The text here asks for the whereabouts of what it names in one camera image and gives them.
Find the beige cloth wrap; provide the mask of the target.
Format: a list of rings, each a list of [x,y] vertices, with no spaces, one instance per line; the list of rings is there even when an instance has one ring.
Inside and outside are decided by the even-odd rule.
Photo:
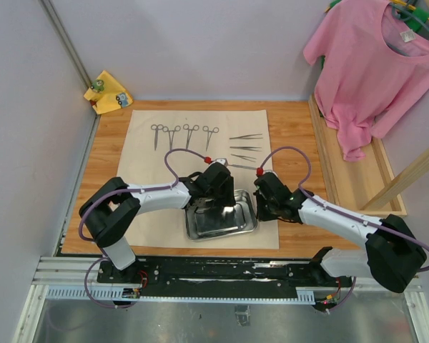
[[[167,133],[159,133],[157,150],[154,150],[152,124],[163,124],[169,128],[176,125],[181,130],[174,135],[173,149],[169,150]],[[192,135],[189,148],[185,149],[187,132],[182,128],[198,124],[199,130]],[[217,126],[209,148],[205,151],[207,135],[203,126]],[[247,134],[262,134],[262,139],[230,140],[230,137]],[[262,151],[230,149],[230,146],[260,146]],[[203,171],[206,164],[196,153],[212,159],[226,158],[234,177],[235,188],[252,194],[255,191],[255,171],[237,169],[230,164],[263,166],[272,169],[272,162],[265,161],[271,152],[267,112],[259,111],[133,111],[122,148],[117,176],[126,183],[138,187],[171,183],[176,177],[186,177],[192,172]],[[230,154],[252,156],[250,162]],[[164,209],[141,214],[134,219],[125,237],[136,247],[164,247],[184,249],[278,249],[278,223],[260,222],[250,233],[223,238],[192,241],[187,236],[185,213],[177,209]]]

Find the stainless steel tray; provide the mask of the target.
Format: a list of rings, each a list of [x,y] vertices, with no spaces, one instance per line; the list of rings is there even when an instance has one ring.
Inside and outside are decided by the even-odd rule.
[[[187,236],[192,241],[216,239],[253,232],[257,219],[250,194],[234,190],[235,205],[214,205],[212,200],[185,210]]]

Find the steel scalpel handle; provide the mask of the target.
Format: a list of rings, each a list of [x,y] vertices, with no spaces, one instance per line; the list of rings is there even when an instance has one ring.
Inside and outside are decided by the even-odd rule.
[[[230,167],[232,167],[232,168],[237,168],[237,169],[252,170],[252,171],[256,171],[256,170],[257,170],[257,167],[253,167],[253,166],[244,166],[244,165],[240,165],[240,164],[230,164]]]

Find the long steel hemostat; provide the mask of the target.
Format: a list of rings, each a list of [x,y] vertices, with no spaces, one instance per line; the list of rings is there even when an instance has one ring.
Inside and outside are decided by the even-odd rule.
[[[213,134],[217,134],[219,132],[219,128],[217,126],[214,126],[212,128],[208,127],[208,126],[203,126],[202,127],[202,131],[206,133],[207,138],[206,138],[206,145],[205,145],[205,151],[208,150],[209,148],[209,144],[212,138]]]

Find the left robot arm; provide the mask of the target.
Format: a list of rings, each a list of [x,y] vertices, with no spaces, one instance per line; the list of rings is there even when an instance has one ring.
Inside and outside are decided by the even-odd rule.
[[[175,183],[138,187],[121,177],[110,179],[79,210],[80,227],[87,228],[93,241],[114,265],[122,282],[134,281],[139,265],[125,233],[140,214],[164,209],[198,209],[205,204],[235,205],[234,178],[221,162],[211,163],[204,172],[178,178]]]

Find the steel surgical forceps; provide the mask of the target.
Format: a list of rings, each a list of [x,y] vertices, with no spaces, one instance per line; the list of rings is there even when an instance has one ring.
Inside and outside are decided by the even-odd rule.
[[[230,140],[256,140],[256,139],[262,139],[262,134],[247,134],[247,135],[241,135],[241,136],[233,136],[230,137]]]

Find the steel hemostat clamp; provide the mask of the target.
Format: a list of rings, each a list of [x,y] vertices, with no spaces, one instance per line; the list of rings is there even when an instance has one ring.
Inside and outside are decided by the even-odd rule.
[[[189,124],[184,124],[182,128],[187,132],[185,149],[188,149],[189,144],[191,142],[192,135],[195,131],[199,130],[199,125],[195,124],[195,125],[190,126]]]

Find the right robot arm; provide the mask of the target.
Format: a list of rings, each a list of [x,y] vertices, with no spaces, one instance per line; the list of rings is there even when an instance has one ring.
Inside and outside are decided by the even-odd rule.
[[[254,185],[259,221],[319,227],[358,247],[323,247],[309,269],[316,285],[325,286],[335,277],[369,277],[389,291],[402,293],[427,259],[401,217],[372,217],[331,204],[302,188],[292,192],[273,172],[258,176]]]

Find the steel surgical scissors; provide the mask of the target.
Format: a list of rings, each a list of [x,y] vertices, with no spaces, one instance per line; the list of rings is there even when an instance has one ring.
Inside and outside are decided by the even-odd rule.
[[[159,141],[159,133],[164,131],[166,127],[163,124],[152,124],[150,129],[154,132],[154,150],[157,150],[158,141]]]

